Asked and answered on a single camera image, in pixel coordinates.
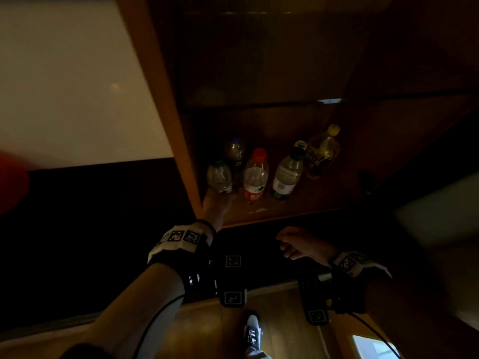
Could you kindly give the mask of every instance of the forearm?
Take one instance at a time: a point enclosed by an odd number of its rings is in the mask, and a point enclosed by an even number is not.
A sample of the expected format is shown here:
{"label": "forearm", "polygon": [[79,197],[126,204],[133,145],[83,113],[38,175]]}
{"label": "forearm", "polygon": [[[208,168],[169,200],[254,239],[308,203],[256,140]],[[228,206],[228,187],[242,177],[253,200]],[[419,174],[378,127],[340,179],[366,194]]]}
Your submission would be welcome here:
{"label": "forearm", "polygon": [[366,288],[367,313],[407,359],[470,358],[479,332],[432,299],[391,279]]}
{"label": "forearm", "polygon": [[[153,264],[107,307],[82,342],[99,346],[117,359],[131,359],[152,317],[182,294],[184,286],[180,276],[169,266]],[[158,345],[181,302],[179,299],[161,313],[160,325],[155,325]]]}

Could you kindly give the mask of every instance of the red bottle cap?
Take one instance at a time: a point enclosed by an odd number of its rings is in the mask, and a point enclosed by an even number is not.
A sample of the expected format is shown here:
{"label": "red bottle cap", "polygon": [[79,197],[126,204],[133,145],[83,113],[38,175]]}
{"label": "red bottle cap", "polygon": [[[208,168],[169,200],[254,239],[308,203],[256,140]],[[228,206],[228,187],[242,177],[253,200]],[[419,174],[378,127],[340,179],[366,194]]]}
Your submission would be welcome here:
{"label": "red bottle cap", "polygon": [[265,162],[267,157],[268,157],[268,153],[266,152],[265,149],[261,147],[256,148],[253,151],[253,160],[259,164]]}

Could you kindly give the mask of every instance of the black sleeve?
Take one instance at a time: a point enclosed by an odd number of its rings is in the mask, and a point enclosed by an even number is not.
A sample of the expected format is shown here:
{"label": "black sleeve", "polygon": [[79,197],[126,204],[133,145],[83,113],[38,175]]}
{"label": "black sleeve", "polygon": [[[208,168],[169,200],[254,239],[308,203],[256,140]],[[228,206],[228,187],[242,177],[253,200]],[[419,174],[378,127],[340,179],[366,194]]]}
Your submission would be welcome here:
{"label": "black sleeve", "polygon": [[64,352],[60,359],[115,359],[115,357],[92,344],[76,344]]}

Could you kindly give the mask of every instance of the cabinet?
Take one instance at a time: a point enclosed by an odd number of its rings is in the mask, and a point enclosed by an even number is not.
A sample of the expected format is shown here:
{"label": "cabinet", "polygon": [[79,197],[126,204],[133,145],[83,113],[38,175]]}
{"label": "cabinet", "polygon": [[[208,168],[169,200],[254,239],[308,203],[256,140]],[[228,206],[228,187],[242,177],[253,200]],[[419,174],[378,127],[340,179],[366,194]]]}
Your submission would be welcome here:
{"label": "cabinet", "polygon": [[[476,107],[479,0],[117,0],[195,213],[211,151],[268,152],[341,127],[291,197],[239,198],[226,226],[347,208]],[[342,98],[338,104],[321,99]]]}

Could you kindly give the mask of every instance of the pant leg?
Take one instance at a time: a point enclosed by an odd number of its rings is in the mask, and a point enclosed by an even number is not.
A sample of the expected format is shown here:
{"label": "pant leg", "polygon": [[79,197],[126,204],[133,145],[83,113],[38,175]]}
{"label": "pant leg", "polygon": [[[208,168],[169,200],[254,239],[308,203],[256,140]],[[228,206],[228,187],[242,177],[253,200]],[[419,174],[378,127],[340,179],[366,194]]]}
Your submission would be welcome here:
{"label": "pant leg", "polygon": [[245,359],[271,359],[271,357],[261,350],[248,349],[244,356]]}

